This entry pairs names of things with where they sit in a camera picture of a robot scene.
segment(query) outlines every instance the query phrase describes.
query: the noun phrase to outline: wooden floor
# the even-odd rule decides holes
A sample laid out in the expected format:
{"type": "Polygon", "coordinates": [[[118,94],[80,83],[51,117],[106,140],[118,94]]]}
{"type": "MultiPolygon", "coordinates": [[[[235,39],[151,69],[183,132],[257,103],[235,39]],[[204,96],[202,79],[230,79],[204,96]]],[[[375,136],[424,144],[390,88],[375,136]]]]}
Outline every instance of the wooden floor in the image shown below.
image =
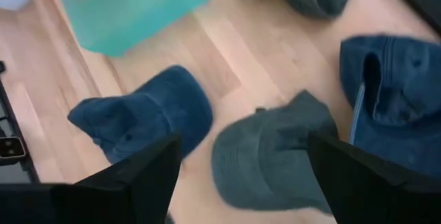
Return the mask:
{"type": "Polygon", "coordinates": [[[283,0],[211,0],[194,14],[109,59],[80,49],[58,0],[0,11],[2,76],[45,182],[76,182],[109,164],[66,115],[81,99],[121,95],[169,65],[184,65],[206,90],[214,128],[184,161],[170,206],[178,224],[333,223],[311,210],[246,212],[226,206],[212,182],[216,134],[258,106],[278,106],[306,88],[325,102],[347,140],[351,109],[338,80],[340,41],[355,34],[437,36],[401,0],[350,0],[335,21],[306,19],[283,0]]]}

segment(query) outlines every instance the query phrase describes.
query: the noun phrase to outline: teal plastic bin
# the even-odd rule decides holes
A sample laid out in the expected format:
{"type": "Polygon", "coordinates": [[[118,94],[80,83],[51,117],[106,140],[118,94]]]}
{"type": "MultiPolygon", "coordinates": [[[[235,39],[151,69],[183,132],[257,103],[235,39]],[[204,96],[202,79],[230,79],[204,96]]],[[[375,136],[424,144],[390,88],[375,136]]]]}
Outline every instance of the teal plastic bin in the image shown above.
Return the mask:
{"type": "Polygon", "coordinates": [[[111,57],[207,0],[61,0],[81,47],[111,57]]]}

